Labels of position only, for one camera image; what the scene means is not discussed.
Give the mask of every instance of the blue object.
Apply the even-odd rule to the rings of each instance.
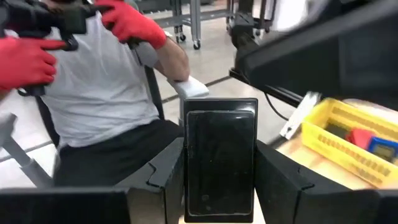
[[[393,162],[398,155],[398,142],[372,137],[368,151],[382,159]]]

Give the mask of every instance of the yellow basket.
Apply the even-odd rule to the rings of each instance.
[[[304,119],[302,141],[305,146],[376,187],[389,185],[398,179],[398,166],[325,131],[328,123],[347,130],[367,129],[376,133],[377,137],[395,142],[398,142],[397,125],[328,98],[314,107]]]

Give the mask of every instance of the cart wheel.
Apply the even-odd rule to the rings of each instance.
[[[181,40],[182,42],[185,42],[186,39],[187,39],[187,36],[186,36],[186,35],[180,34],[180,40]]]
[[[200,40],[196,40],[193,42],[193,48],[195,50],[199,50],[200,49]]]

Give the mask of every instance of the floor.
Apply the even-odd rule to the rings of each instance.
[[[212,7],[220,7],[223,4],[215,6],[205,6],[204,10]],[[209,83],[228,76],[228,70],[234,65],[234,53],[236,49],[231,43],[231,39],[226,32],[225,19],[215,19],[202,23],[201,50],[194,50],[190,37],[189,27],[184,28],[187,35],[187,41],[180,44],[185,49],[190,59],[191,76],[202,83]],[[166,29],[173,34],[173,29]],[[166,82],[166,79],[157,74],[161,95],[164,98],[174,96],[176,93]],[[226,79],[209,87],[211,97],[216,98],[247,98],[253,97],[259,100],[259,118],[258,134],[259,140],[267,142],[277,136],[285,121],[280,119],[268,105],[263,92],[258,91],[248,85],[245,85],[235,79]],[[284,116],[289,117],[294,108],[271,98],[274,106]],[[164,103],[165,116],[174,122],[177,122],[179,113],[178,99]],[[28,155],[36,161],[49,173],[52,173],[52,167],[55,157],[55,148],[48,144],[48,137],[42,124],[37,106],[34,99],[23,98],[16,93],[12,93],[5,101],[0,104],[0,114],[14,113],[18,120],[15,124],[13,138],[25,150]],[[22,173],[19,166],[5,150],[0,149],[0,189],[9,187],[34,187],[33,183]],[[256,210],[256,223],[264,223],[262,214]]]

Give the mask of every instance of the red glove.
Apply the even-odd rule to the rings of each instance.
[[[52,82],[57,60],[43,49],[64,46],[59,40],[0,39],[0,89]]]
[[[135,37],[150,43],[155,49],[166,43],[166,34],[162,28],[127,3],[120,0],[97,0],[95,4],[113,8],[103,13],[102,23],[105,27],[114,24],[112,33],[120,42]]]

